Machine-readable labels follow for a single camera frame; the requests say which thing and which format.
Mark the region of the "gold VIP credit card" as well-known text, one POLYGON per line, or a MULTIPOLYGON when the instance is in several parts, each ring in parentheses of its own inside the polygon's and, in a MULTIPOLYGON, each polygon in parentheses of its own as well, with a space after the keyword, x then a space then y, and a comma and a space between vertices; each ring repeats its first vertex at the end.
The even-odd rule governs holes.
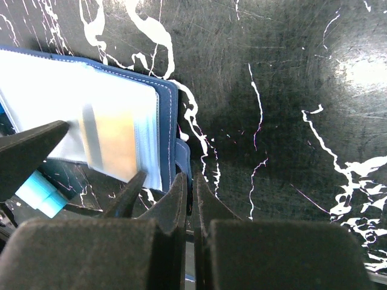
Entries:
POLYGON ((128 108, 85 104, 79 117, 90 169, 128 182, 138 172, 134 119, 128 108))

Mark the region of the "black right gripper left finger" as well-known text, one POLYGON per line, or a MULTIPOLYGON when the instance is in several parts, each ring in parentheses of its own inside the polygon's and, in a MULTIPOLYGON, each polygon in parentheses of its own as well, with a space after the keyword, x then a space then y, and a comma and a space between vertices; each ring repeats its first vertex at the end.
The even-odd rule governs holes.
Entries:
POLYGON ((137 218, 30 220, 1 254, 2 289, 183 289, 187 178, 137 218))

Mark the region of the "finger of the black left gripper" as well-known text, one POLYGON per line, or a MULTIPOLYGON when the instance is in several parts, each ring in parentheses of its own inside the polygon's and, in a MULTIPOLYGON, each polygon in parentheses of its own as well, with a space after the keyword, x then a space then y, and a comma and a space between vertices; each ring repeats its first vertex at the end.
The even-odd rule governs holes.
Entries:
POLYGON ((1 202, 10 199, 67 134, 70 125, 54 121, 1 137, 1 202))
POLYGON ((102 214, 103 218, 131 218, 134 204, 146 179, 144 171, 138 172, 119 192, 115 201, 102 214))

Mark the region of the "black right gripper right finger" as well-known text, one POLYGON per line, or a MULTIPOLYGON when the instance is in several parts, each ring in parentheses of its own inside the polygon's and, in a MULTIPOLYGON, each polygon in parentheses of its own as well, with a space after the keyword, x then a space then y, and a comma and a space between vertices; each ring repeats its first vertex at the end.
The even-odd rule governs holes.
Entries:
POLYGON ((244 221, 193 182, 197 289, 372 289, 346 229, 324 222, 244 221))

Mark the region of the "navy blue card holder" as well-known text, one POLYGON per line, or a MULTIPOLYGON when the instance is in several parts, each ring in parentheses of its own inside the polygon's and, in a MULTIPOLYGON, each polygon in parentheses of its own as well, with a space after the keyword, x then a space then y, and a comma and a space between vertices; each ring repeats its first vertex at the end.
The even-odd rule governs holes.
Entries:
POLYGON ((177 138, 171 82, 82 57, 1 48, 1 201, 18 196, 54 217, 67 201, 37 171, 45 159, 85 164, 166 192, 178 171, 191 179, 190 149, 177 138))

